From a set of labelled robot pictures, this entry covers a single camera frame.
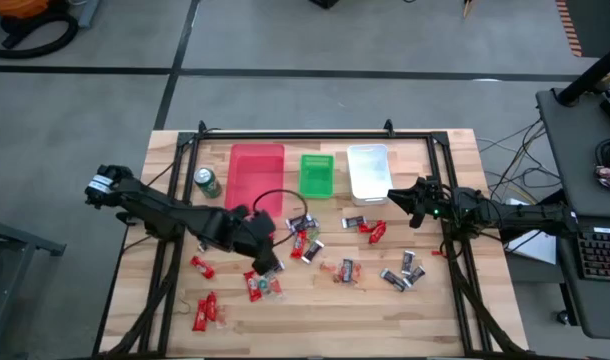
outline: gray floor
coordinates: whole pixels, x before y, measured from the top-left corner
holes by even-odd
[[[94,27],[63,51],[0,65],[170,67],[190,2],[104,1]],[[341,0],[329,12],[305,0],[203,0],[183,66],[578,74],[593,62],[570,53],[554,0],[475,4],[464,21],[460,2],[450,0]],[[41,30],[28,44],[59,29]],[[91,351],[124,229],[110,212],[85,206],[82,192],[101,163],[140,170],[166,82],[0,73],[0,220],[68,244],[62,259],[40,255],[32,265],[5,355],[54,359]],[[537,90],[562,85],[181,76],[165,128],[194,129],[199,120],[221,128],[376,128],[390,118],[398,128],[474,128],[479,138],[499,139],[538,118]],[[517,148],[520,138],[505,145]],[[531,152],[555,170],[545,137]],[[497,173],[512,156],[502,149],[482,154]],[[516,284],[515,291],[532,350],[610,358],[610,341],[551,321],[562,308],[558,287]]]

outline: red tray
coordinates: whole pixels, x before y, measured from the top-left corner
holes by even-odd
[[[285,147],[281,144],[236,144],[232,146],[225,207],[245,204],[252,211],[254,200],[268,190],[283,188]],[[269,194],[258,202],[259,210],[271,216],[283,213],[283,194]]]

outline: wooden tabletop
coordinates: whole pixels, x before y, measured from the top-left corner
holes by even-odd
[[[452,146],[460,186],[487,191],[478,148],[472,130],[446,130]],[[142,181],[147,183],[171,163],[177,131],[156,131],[150,139]],[[186,234],[178,292],[170,331],[168,356],[184,357],[367,357],[462,355],[462,346],[446,260],[432,256],[442,241],[438,221],[426,218],[421,228],[408,227],[409,217],[393,203],[356,207],[350,196],[347,147],[374,143],[374,140],[288,140],[288,141],[201,141],[197,167],[215,171],[226,187],[230,148],[234,143],[282,143],[285,145],[284,187],[298,189],[302,154],[329,154],[335,157],[334,196],[309,199],[309,211],[321,223],[320,240],[325,248],[311,265],[289,257],[292,241],[278,246],[276,254],[286,270],[278,279],[285,292],[280,301],[249,301],[243,272],[251,270],[252,259],[211,250],[201,257],[216,270],[206,280],[190,265],[197,241]],[[377,141],[387,145],[395,188],[408,188],[418,176],[431,174],[426,143],[421,140]],[[181,197],[188,156],[181,167],[178,198]],[[169,173],[153,187],[166,192]],[[207,200],[194,187],[194,204],[223,206],[225,196]],[[301,214],[302,204],[292,196],[283,197],[283,214],[274,221],[287,233],[286,217]],[[366,234],[343,229],[341,218],[364,215],[387,221],[387,233],[375,245]],[[129,231],[126,244],[144,236],[141,227]],[[520,346],[527,342],[510,281],[507,263],[499,242],[489,238],[473,241],[474,258],[485,305],[501,327]],[[101,351],[113,347],[143,309],[147,297],[156,241],[131,248],[121,260],[116,286],[105,326]],[[412,290],[400,293],[379,277],[383,268],[399,271],[404,250],[417,257],[425,275]],[[330,274],[319,269],[321,262],[339,263],[352,258],[363,267],[355,286],[334,283]],[[197,300],[216,291],[224,305],[227,327],[208,324],[206,332],[192,332]],[[475,317],[469,308],[472,337],[479,343]],[[152,341],[158,338],[162,306],[154,321]]]

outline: vacuum cleaner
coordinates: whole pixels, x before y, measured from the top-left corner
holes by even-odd
[[[51,54],[67,46],[78,33],[78,21],[68,13],[66,0],[0,0],[1,27],[8,34],[0,49],[3,59],[31,59]],[[58,39],[32,49],[14,50],[36,29],[53,22],[67,23]]]

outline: soda can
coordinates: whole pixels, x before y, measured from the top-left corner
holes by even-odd
[[[223,191],[221,183],[218,182],[214,172],[207,168],[196,170],[194,173],[194,182],[208,199],[217,198]]]

